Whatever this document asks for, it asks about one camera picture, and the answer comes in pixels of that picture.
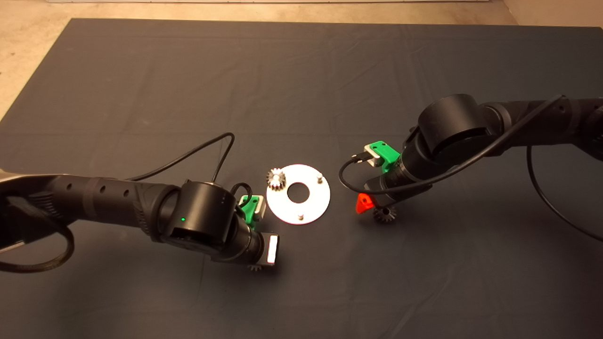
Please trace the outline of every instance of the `black cylindrical joint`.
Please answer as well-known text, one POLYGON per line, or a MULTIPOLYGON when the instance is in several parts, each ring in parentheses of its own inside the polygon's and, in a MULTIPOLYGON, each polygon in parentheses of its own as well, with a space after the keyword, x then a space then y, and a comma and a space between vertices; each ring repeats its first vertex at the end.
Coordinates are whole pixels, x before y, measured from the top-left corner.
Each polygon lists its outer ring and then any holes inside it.
POLYGON ((251 230, 242 218, 233 218, 226 244, 219 254, 212 256, 212 260, 254 264, 262 256, 263 250, 260 234, 251 230))
POLYGON ((235 205, 235 197, 218 185, 187 182, 180 189, 162 239, 181 247, 221 250, 235 214, 235 205))
POLYGON ((418 126, 434 156, 456 141, 488 134, 487 121, 467 94, 434 101, 418 117, 418 126))

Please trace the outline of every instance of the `gear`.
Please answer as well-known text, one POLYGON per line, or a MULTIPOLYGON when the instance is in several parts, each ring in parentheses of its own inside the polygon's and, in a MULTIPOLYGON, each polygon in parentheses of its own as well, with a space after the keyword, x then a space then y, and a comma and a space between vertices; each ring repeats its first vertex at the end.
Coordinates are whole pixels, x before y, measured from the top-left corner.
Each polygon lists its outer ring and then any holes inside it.
POLYGON ((280 168, 273 168, 266 175, 266 182, 273 191, 280 191, 285 187, 285 173, 280 168))
POLYGON ((389 224, 390 222, 394 221, 397 216, 398 213, 392 207, 376 208, 373 211, 373 218, 378 223, 382 224, 389 224))

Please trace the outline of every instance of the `wall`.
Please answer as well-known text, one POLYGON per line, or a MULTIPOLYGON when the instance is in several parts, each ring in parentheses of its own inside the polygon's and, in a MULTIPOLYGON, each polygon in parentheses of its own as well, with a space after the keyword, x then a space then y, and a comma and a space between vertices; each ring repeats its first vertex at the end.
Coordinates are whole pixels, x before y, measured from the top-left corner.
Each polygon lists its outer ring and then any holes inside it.
POLYGON ((603 0, 505 0, 520 25, 603 27, 603 0))

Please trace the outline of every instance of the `white disc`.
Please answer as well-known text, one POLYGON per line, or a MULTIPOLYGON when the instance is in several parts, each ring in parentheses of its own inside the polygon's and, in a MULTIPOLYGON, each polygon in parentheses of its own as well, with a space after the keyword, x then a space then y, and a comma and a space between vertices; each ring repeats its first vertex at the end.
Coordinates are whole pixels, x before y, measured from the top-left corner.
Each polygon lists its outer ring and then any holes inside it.
POLYGON ((313 222, 329 207, 331 190, 329 183, 319 171, 307 165, 289 165, 284 167, 285 187, 279 191, 266 189, 266 201, 276 215, 282 221, 303 225, 313 222), (302 183, 308 187, 310 192, 308 199, 302 203, 296 203, 289 199, 287 190, 295 183, 302 183))

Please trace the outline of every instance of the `beige floor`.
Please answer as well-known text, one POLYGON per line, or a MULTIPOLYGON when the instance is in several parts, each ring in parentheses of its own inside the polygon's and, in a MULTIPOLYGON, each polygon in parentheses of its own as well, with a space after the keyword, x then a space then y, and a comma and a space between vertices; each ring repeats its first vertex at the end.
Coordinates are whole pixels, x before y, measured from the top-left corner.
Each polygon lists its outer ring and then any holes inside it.
POLYGON ((502 0, 404 4, 49 4, 0 0, 0 119, 72 17, 515 25, 502 0))

